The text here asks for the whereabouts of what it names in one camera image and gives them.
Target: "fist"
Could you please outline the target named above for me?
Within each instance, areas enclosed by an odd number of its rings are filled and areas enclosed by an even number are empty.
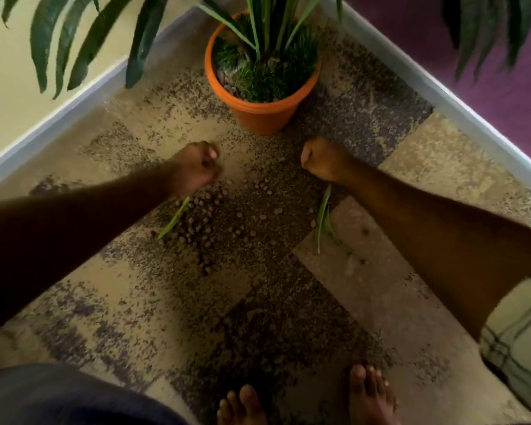
[[[352,162],[352,156],[344,147],[322,137],[306,142],[301,153],[301,165],[304,169],[323,180],[337,184],[342,183]]]
[[[208,142],[189,143],[171,158],[171,193],[186,197],[210,183],[219,173],[219,154]]]

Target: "checkered cloth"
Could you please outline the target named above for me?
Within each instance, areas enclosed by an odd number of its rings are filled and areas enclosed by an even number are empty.
[[[480,336],[484,363],[531,410],[531,276],[508,293]]]

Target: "grass clump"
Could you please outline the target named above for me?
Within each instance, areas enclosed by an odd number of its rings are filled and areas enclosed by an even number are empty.
[[[237,22],[243,31],[251,27],[247,15]],[[273,51],[257,59],[255,51],[248,51],[243,42],[227,33],[217,37],[212,60],[219,81],[232,95],[250,102],[273,102],[294,94],[312,76],[318,43],[311,29],[302,25],[283,56]]]

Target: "plant pot rim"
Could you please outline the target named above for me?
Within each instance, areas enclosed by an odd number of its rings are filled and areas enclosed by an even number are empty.
[[[236,13],[232,17],[236,18],[238,15],[247,13],[246,11]],[[206,78],[211,84],[212,89],[218,95],[218,97],[223,100],[228,106],[233,107],[238,110],[242,110],[247,113],[275,113],[288,110],[291,107],[297,106],[301,101],[305,99],[307,95],[312,91],[313,87],[317,84],[320,72],[320,57],[317,58],[317,65],[315,66],[315,71],[310,78],[307,79],[305,84],[301,86],[297,92],[291,94],[289,97],[281,99],[274,102],[265,102],[265,103],[254,103],[249,101],[244,101],[230,94],[224,86],[221,85],[219,80],[216,78],[216,73],[214,72],[214,67],[212,65],[212,49],[214,47],[214,42],[220,34],[220,32],[226,27],[224,24],[216,29],[216,31],[211,36],[208,44],[206,46],[206,51],[204,54],[204,69],[206,73]]]

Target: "bare foot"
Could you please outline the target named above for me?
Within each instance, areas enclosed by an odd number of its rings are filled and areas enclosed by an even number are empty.
[[[220,401],[216,416],[219,425],[267,425],[258,394],[250,385],[242,386],[240,399],[231,390],[227,398]]]
[[[371,365],[355,365],[350,371],[350,423],[352,425],[399,425],[397,401],[382,372]]]

